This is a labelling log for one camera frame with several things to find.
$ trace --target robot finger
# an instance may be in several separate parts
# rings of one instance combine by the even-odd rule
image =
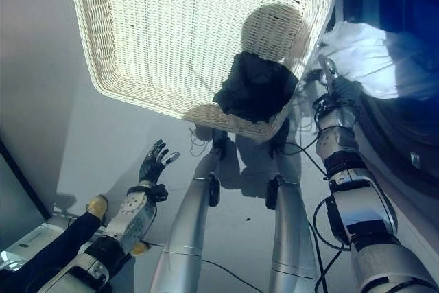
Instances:
[[[165,142],[162,142],[154,151],[153,155],[154,157],[157,157],[158,154],[160,154],[160,152],[162,151],[162,149],[166,146]]]
[[[157,157],[157,162],[160,163],[163,157],[169,152],[169,149],[164,149]]]
[[[156,148],[160,145],[160,144],[162,144],[162,142],[163,142],[163,140],[158,140],[156,143],[154,143],[153,145],[152,145],[152,148],[150,149],[150,151],[148,151],[148,153],[146,154],[146,156],[149,156],[149,155],[153,155],[154,154],[154,151],[156,150]]]
[[[170,163],[173,163],[180,156],[179,152],[172,152],[164,161],[162,161],[163,166],[168,166]]]

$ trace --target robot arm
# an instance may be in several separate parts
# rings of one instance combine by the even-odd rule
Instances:
[[[139,184],[128,190],[118,214],[101,237],[46,283],[40,293],[98,292],[115,274],[134,243],[149,229],[156,203],[167,199],[165,186],[157,185],[157,180],[179,153],[174,152],[163,160],[168,152],[164,147],[165,143],[159,140],[148,152],[139,171]]]
[[[392,205],[359,155],[353,130],[357,107],[352,97],[358,92],[352,92],[350,82],[337,78],[331,60],[324,59],[323,68],[332,87],[315,103],[316,151],[331,190],[325,200],[331,230],[351,247],[358,292],[439,292],[418,257],[395,237]]]

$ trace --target yellow shoe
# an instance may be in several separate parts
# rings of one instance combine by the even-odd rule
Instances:
[[[131,250],[130,254],[133,257],[138,257],[139,255],[143,254],[144,252],[149,251],[150,247],[151,246],[149,246],[148,244],[146,244],[144,242],[136,242],[132,246],[132,250]]]
[[[105,213],[108,210],[108,200],[104,195],[97,195],[87,205],[87,212],[93,214],[101,221],[104,218]]]

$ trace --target black pants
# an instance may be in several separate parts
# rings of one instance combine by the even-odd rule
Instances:
[[[85,213],[52,243],[44,247],[22,268],[0,285],[0,292],[37,292],[77,255],[82,244],[92,238],[101,221]]]

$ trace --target white wicker basket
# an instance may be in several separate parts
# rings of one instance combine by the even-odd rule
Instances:
[[[256,124],[212,102],[243,50],[300,79],[331,0],[74,0],[95,88],[197,124],[267,140],[290,105]]]

